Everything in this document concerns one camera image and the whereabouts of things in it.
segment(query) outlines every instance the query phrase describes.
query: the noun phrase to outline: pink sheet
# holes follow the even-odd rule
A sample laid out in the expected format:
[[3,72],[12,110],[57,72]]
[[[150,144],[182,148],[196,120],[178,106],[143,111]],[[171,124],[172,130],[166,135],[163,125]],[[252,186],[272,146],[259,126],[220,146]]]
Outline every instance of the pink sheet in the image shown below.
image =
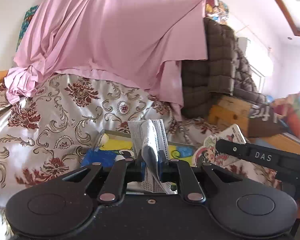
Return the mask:
[[45,0],[5,77],[32,97],[52,73],[111,80],[183,106],[183,59],[207,59],[205,0]]

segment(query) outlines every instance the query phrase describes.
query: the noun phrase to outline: bedding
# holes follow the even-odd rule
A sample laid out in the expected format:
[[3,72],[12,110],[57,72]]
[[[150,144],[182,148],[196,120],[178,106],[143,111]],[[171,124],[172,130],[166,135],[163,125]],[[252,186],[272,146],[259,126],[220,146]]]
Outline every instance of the bedding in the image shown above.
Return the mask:
[[110,80],[183,106],[183,59],[207,59],[205,0],[45,0],[5,78],[7,99],[32,97],[53,73]]
[[[16,192],[72,171],[102,129],[129,133],[128,121],[164,120],[169,141],[200,147],[219,130],[204,119],[175,119],[171,105],[139,88],[73,74],[48,78],[32,98],[11,105],[0,85],[0,239],[9,239],[5,205]],[[275,171],[207,151],[205,161],[279,187]]]

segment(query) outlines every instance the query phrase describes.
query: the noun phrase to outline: window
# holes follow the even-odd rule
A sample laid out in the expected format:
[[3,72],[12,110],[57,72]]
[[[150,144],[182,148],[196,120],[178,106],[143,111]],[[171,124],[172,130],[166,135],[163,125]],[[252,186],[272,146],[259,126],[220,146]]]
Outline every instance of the window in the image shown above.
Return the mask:
[[258,92],[262,93],[265,77],[271,76],[273,72],[273,62],[268,56],[268,50],[258,41],[251,41],[245,38],[243,41],[244,48],[240,48],[245,53],[245,57],[249,61],[251,69],[251,77],[255,82]]

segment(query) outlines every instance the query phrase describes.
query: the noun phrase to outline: floral bedspread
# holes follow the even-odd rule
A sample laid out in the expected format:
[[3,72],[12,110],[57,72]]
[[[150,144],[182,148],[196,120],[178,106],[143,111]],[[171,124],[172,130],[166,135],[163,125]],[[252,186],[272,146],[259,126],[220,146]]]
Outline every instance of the floral bedspread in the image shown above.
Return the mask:
[[[24,97],[13,106],[5,92],[1,84],[0,239],[12,235],[4,209],[9,198],[78,168],[102,129],[129,133],[128,121],[162,118],[169,141],[198,147],[207,136],[219,132],[201,118],[177,122],[168,103],[141,89],[109,81],[56,74],[33,98]],[[275,171],[232,158],[228,162],[227,155],[215,159],[219,166],[278,186]]]

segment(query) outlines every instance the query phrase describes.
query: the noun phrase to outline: black mount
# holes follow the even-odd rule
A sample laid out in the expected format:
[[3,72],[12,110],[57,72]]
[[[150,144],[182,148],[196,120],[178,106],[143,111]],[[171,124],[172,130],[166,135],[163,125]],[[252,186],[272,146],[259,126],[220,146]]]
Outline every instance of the black mount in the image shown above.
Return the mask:
[[282,190],[294,199],[300,198],[300,155],[223,139],[217,141],[216,150],[276,170],[275,178],[282,181]]
[[6,217],[18,239],[289,239],[292,197],[211,163],[190,167],[159,152],[162,182],[178,194],[127,195],[145,164],[117,161],[82,167],[15,194]]

